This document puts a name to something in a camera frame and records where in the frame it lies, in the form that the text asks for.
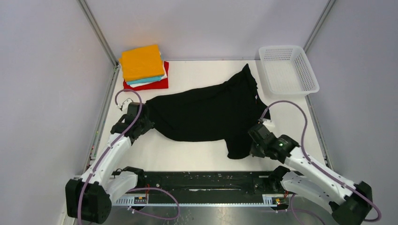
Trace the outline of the black t shirt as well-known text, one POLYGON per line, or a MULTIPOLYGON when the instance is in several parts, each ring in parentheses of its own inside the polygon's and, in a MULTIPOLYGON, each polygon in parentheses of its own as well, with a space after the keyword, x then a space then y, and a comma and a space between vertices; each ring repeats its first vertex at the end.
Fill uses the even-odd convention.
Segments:
POLYGON ((249 156, 253 141, 248 130, 267 107, 248 64, 221 84, 156 96, 145 105, 154 128, 168 139, 224 140, 230 159, 249 156))

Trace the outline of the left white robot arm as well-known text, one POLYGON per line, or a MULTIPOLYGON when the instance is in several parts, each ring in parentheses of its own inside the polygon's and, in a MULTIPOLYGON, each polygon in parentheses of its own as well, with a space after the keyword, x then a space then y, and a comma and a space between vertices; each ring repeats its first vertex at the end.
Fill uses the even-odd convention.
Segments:
POLYGON ((152 129, 145 104, 129 103, 127 112, 112 126, 102 155, 78 178, 65 186, 67 215, 97 224, 108 218, 112 204, 130 189, 145 188, 143 169, 127 166, 113 177, 113 172, 133 143, 152 129))

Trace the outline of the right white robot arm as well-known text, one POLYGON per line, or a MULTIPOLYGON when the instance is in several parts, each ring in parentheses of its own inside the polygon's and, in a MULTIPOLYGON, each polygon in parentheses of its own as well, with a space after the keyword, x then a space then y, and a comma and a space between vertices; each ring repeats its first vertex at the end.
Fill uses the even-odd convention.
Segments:
POLYGON ((253 140, 251 154, 281 163, 269 176, 275 193, 298 194, 328 211, 340 225, 360 225, 371 211, 372 188, 364 181, 355 183, 309 154, 287 135, 276 137, 265 125, 248 131, 253 140))

